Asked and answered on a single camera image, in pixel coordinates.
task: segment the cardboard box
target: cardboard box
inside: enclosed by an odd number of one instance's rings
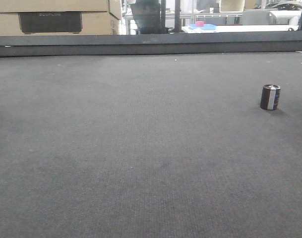
[[[0,0],[0,13],[40,11],[106,11],[121,19],[121,0]]]
[[[244,0],[220,0],[220,12],[243,12]]]
[[[255,0],[245,0],[244,8],[245,9],[254,9],[255,8]]]
[[[108,12],[81,12],[80,32],[23,33],[19,13],[0,13],[0,36],[117,35],[119,20]]]

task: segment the chair backrest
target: chair backrest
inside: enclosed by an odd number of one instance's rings
[[[161,33],[161,5],[158,1],[141,0],[130,6],[141,34]]]
[[[298,26],[299,25],[299,17],[298,16],[293,16],[289,21],[289,25]]]
[[[270,12],[266,10],[247,10],[242,13],[242,25],[269,25]]]

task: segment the can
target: can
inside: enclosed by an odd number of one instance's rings
[[[275,110],[279,104],[281,87],[273,84],[263,86],[260,107],[265,110]]]

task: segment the blue container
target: blue container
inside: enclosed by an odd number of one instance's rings
[[[201,30],[210,30],[210,31],[216,30],[216,26],[213,24],[205,24],[204,26],[196,26],[195,24],[189,24],[188,27],[190,30],[194,30],[196,28],[199,28]]]

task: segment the gray carpet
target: gray carpet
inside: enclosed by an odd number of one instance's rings
[[[302,54],[0,59],[0,238],[302,238]]]

